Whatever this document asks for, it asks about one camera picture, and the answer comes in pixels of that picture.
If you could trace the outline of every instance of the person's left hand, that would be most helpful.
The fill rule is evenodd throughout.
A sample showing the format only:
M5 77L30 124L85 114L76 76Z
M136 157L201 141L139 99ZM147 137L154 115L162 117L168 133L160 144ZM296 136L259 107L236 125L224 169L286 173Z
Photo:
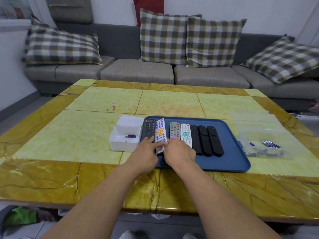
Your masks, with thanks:
M147 137L144 138L124 163L136 169L139 175L151 172L157 165L158 158L154 153L154 149L163 146L164 143L152 143L153 140L154 137L151 137L150 139Z

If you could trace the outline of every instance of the power strip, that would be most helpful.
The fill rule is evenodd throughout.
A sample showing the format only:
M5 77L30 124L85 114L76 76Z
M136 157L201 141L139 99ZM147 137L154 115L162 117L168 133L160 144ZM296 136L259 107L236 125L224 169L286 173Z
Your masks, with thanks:
M298 120L307 120L307 121L319 121L318 116L302 116L302 115L297 115L295 116Z

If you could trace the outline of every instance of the window sill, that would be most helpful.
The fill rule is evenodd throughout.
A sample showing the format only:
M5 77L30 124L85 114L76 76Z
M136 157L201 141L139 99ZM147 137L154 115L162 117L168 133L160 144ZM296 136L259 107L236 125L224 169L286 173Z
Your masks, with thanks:
M30 19L0 19L0 32L27 30L30 25Z

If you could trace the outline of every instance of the coffee table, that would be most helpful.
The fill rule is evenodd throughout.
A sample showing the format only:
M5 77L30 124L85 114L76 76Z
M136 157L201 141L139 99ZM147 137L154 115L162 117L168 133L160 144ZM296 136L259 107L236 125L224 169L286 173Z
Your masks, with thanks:
M76 204L129 157L111 151L108 141L123 114L222 119L237 136L231 116L237 109L269 111L308 150L292 160L249 157L244 174L206 173L266 221L319 221L319 138L253 89L79 80L0 137L0 199ZM123 209L197 213L171 169L138 177Z

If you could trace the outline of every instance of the plaid pillow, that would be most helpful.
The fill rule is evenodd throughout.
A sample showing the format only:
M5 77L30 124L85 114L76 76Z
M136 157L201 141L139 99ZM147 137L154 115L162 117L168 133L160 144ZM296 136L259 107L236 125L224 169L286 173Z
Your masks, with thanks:
M247 19L208 21L191 16L187 26L187 67L230 67Z
M98 64L99 40L94 36L72 34L42 24L32 17L28 30L22 61L28 65L38 64Z
M319 67L319 48L295 44L284 35L241 65L280 84Z
M140 17L140 60L172 65L187 64L186 34L189 16L164 15L141 8Z

